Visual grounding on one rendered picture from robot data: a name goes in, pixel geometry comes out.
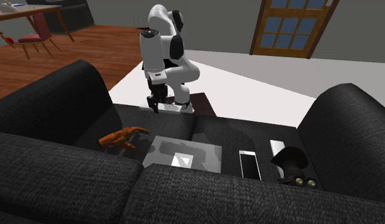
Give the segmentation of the black figure with yellow eyes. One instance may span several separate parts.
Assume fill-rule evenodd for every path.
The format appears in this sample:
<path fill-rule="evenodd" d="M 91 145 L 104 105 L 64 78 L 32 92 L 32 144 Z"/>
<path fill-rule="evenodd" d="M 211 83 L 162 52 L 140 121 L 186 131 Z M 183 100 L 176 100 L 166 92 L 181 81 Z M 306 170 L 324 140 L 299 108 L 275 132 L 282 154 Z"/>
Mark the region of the black figure with yellow eyes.
<path fill-rule="evenodd" d="M 279 184 L 318 189 L 317 180 L 307 178 L 303 172 L 303 169 L 309 164 L 307 156 L 300 148 L 287 146 L 276 154 L 270 162 L 283 170 L 283 177 L 277 179 Z"/>

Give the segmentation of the white remote control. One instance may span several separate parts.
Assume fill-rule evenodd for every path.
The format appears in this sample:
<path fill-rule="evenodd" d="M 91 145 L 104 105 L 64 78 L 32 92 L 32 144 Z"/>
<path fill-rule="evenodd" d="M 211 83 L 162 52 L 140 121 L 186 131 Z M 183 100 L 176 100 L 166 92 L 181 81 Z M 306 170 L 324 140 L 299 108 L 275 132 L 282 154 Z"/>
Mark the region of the white remote control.
<path fill-rule="evenodd" d="M 271 146 L 273 157 L 276 156 L 283 148 L 285 148 L 285 145 L 282 141 L 276 141 L 276 140 L 270 140 L 270 146 Z M 277 170 L 279 173 L 279 177 L 284 178 L 284 172 L 282 168 L 277 166 Z"/>

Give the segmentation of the wooden door with glass panes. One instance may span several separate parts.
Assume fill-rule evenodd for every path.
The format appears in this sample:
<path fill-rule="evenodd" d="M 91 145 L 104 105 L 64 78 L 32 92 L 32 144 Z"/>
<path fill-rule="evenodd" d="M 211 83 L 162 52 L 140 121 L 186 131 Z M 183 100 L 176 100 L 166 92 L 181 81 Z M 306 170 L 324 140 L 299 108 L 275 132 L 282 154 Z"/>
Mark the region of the wooden door with glass panes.
<path fill-rule="evenodd" d="M 309 59 L 340 0 L 262 0 L 249 53 Z"/>

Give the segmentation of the dark cabinet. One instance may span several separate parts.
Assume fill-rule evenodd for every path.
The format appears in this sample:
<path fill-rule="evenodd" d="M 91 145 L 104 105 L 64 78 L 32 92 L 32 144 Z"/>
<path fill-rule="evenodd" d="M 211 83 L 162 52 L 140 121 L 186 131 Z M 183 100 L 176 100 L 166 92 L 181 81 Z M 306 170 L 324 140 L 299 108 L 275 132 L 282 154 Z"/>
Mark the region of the dark cabinet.
<path fill-rule="evenodd" d="M 95 24 L 87 0 L 26 0 L 27 4 L 60 5 L 60 13 L 68 31 L 74 32 Z M 44 13 L 51 33 L 66 34 L 56 12 Z"/>

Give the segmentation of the black fabric sofa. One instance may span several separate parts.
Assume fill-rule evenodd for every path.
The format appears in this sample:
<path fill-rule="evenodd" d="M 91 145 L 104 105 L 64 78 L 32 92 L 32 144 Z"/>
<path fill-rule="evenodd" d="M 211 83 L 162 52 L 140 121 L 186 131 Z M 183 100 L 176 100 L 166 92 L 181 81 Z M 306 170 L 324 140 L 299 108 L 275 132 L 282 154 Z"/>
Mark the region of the black fabric sofa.
<path fill-rule="evenodd" d="M 138 150 L 98 140 L 142 127 Z M 222 147 L 221 172 L 143 160 L 156 136 Z M 279 184 L 270 140 L 300 148 L 317 190 Z M 262 180 L 242 177 L 253 151 Z M 344 83 L 298 127 L 114 104 L 78 60 L 0 99 L 0 224 L 385 224 L 385 107 Z"/>

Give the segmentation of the grey flat box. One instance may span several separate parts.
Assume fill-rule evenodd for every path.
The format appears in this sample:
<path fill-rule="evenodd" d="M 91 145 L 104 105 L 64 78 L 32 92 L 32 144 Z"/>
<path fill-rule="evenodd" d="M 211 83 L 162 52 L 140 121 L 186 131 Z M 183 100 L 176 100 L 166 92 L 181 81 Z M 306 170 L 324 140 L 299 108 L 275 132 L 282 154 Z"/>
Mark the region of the grey flat box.
<path fill-rule="evenodd" d="M 221 155 L 221 146 L 156 136 L 143 160 L 143 166 L 147 168 L 151 164 L 162 164 L 220 173 Z"/>

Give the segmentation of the dark red robot stand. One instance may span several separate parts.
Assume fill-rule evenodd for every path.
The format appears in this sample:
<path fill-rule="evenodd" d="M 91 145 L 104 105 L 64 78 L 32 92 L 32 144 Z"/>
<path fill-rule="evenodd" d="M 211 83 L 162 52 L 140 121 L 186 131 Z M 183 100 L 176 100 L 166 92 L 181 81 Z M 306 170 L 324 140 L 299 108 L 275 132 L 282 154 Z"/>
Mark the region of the dark red robot stand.
<path fill-rule="evenodd" d="M 205 93 L 197 93 L 190 95 L 191 105 L 193 106 L 193 113 L 183 113 L 173 114 L 169 113 L 169 116 L 178 117 L 187 117 L 187 118 L 196 118 L 198 116 L 216 116 L 207 96 Z"/>

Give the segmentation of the black phone with white rim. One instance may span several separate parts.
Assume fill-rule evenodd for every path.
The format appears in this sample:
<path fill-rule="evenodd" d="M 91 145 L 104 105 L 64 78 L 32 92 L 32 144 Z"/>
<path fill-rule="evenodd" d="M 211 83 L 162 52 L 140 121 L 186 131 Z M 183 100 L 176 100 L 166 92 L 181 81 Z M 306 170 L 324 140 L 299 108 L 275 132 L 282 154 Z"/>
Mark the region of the black phone with white rim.
<path fill-rule="evenodd" d="M 240 150 L 239 160 L 241 164 L 242 177 L 260 181 L 262 180 L 255 152 Z"/>

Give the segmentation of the wooden dining table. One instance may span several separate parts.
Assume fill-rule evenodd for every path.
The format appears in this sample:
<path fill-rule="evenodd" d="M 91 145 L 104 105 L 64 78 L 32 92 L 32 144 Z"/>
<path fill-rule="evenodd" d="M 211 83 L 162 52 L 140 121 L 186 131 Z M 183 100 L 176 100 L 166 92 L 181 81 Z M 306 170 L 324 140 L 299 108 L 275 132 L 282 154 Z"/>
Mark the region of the wooden dining table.
<path fill-rule="evenodd" d="M 63 28 L 65 30 L 66 34 L 69 36 L 72 42 L 75 42 L 73 39 L 71 33 L 68 31 L 60 9 L 61 5 L 22 5 L 22 6 L 15 6 L 15 4 L 11 4 L 7 0 L 3 0 L 3 3 L 0 3 L 0 21 L 3 20 L 9 20 L 13 18 L 21 18 L 26 17 L 33 27 L 34 30 L 36 30 L 36 26 L 34 25 L 34 22 L 31 19 L 31 16 L 38 14 L 38 13 L 49 13 L 49 12 L 56 12 L 57 18 Z"/>

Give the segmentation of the orange toy figure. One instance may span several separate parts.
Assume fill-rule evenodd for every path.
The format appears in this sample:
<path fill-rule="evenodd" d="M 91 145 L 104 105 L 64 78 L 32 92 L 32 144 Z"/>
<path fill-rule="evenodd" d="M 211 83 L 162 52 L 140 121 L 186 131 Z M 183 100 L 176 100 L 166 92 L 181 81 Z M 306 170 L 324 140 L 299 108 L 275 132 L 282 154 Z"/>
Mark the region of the orange toy figure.
<path fill-rule="evenodd" d="M 129 143 L 129 140 L 134 134 L 138 133 L 149 134 L 150 131 L 142 127 L 125 127 L 122 130 L 101 137 L 98 143 L 101 148 L 115 146 L 126 150 L 137 151 L 138 149 Z"/>

